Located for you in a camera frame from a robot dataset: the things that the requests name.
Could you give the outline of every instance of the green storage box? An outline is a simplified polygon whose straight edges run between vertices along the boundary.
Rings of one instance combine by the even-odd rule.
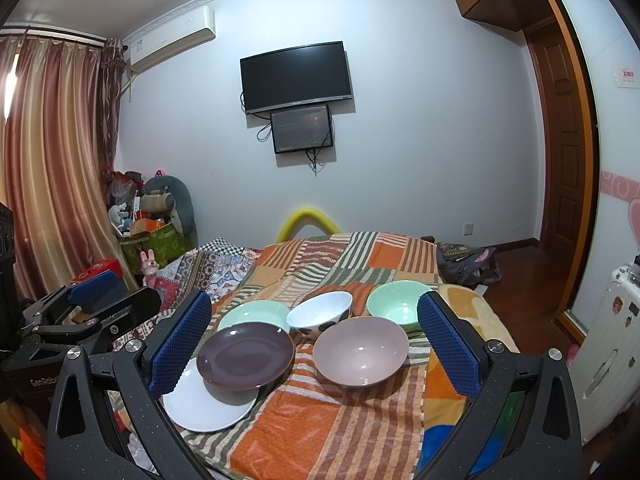
[[[167,224],[152,233],[139,233],[121,238],[120,246],[133,274],[142,274],[142,261],[140,260],[142,251],[147,252],[152,249],[156,261],[162,269],[193,249],[189,240],[176,231],[173,224]]]

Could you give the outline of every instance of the purple plate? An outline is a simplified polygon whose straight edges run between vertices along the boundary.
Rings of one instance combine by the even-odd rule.
[[[248,322],[218,330],[200,349],[196,366],[214,386],[244,391],[280,377],[294,354],[286,331],[270,323]]]

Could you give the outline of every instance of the metal screw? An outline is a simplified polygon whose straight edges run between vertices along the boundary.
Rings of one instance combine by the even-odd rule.
[[[82,349],[79,346],[74,346],[71,350],[69,350],[66,353],[66,356],[69,359],[78,359],[81,353],[82,353]]]
[[[550,348],[549,357],[551,357],[554,361],[559,361],[560,359],[562,359],[562,352],[557,348]]]
[[[504,352],[504,343],[498,339],[489,339],[489,341],[486,342],[486,346],[494,354]]]
[[[132,339],[131,341],[127,342],[126,345],[124,345],[124,349],[127,352],[137,352],[138,350],[140,350],[141,346],[142,341],[140,341],[140,339]]]

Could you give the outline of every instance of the yellow arch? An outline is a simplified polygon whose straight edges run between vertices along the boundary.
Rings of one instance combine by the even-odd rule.
[[[336,225],[329,220],[329,217],[324,213],[318,211],[318,209],[314,209],[312,207],[303,207],[302,209],[298,209],[293,215],[289,217],[289,219],[285,222],[284,227],[280,231],[278,235],[278,239],[276,240],[277,244],[281,244],[289,240],[293,229],[298,225],[298,223],[304,218],[311,218],[318,222],[324,232],[328,235],[335,235],[340,232],[340,229],[336,227]]]

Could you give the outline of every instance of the wooden floor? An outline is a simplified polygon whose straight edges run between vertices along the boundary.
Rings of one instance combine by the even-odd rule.
[[[525,354],[558,348],[566,355],[573,341],[555,322],[568,269],[530,246],[496,254],[502,281],[484,297]]]

